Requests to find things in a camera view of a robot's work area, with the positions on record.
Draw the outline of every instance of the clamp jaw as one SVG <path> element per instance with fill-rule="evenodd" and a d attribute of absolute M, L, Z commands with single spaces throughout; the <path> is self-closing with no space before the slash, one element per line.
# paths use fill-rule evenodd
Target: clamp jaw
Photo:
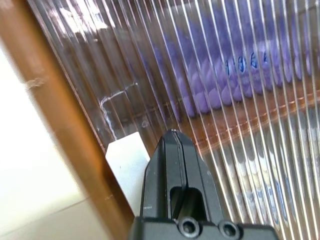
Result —
<path fill-rule="evenodd" d="M 190 138 L 169 130 L 145 170 L 129 240 L 278 240 L 271 226 L 225 219 L 213 177 Z"/>

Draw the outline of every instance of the wooden edge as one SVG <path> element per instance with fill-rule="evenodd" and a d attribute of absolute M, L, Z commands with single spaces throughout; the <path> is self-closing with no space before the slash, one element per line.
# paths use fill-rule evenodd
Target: wooden edge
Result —
<path fill-rule="evenodd" d="M 26 1 L 0 1 L 0 37 L 102 223 L 115 240 L 126 239 L 133 213 Z"/>

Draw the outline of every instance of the black plastic part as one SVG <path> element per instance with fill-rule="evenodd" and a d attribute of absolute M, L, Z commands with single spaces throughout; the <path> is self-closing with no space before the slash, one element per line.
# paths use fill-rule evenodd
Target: black plastic part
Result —
<path fill-rule="evenodd" d="M 130 240 L 277 240 L 271 226 L 225 220 L 216 186 L 190 138 L 169 130 L 145 170 Z"/>

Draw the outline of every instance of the clear corrugated plastic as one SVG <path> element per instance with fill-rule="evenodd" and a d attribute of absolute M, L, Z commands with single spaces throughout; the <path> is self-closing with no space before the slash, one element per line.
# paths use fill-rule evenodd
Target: clear corrugated plastic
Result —
<path fill-rule="evenodd" d="M 29 0 L 102 148 L 190 136 L 232 221 L 319 239 L 319 0 Z"/>

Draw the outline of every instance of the ribbed transparent plastic sheet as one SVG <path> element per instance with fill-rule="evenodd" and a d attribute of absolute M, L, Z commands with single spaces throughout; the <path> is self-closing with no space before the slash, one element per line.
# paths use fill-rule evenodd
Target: ribbed transparent plastic sheet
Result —
<path fill-rule="evenodd" d="M 232 221 L 319 239 L 318 0 L 29 4 L 104 150 L 180 130 Z"/>

